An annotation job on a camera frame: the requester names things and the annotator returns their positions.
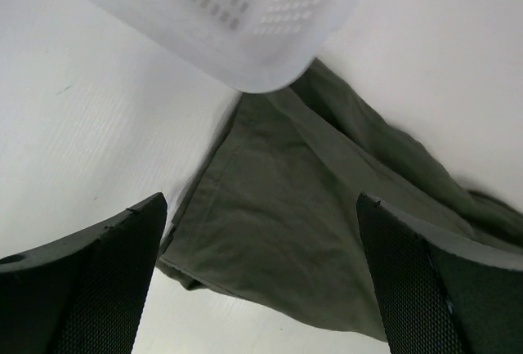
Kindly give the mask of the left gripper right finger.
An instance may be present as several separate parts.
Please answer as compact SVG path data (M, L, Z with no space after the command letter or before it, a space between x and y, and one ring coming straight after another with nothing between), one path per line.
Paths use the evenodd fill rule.
M362 194L360 238L393 353L520 353L522 256Z

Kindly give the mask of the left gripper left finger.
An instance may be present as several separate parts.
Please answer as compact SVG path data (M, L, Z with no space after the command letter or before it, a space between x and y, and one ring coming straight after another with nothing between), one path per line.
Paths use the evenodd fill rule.
M1 260L3 353L130 353L167 202L156 193L49 244Z

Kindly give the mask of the olive green shorts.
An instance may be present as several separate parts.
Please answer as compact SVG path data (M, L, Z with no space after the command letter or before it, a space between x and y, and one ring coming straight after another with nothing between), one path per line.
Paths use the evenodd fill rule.
M187 290L384 340L358 229L363 193L522 250L520 212L462 186L316 60L288 87L240 97L181 201L158 269Z

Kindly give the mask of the white plastic basket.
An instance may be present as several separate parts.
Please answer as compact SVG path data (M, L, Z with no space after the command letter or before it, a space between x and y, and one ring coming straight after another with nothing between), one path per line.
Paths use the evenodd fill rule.
M358 0L88 0L241 92L289 85Z

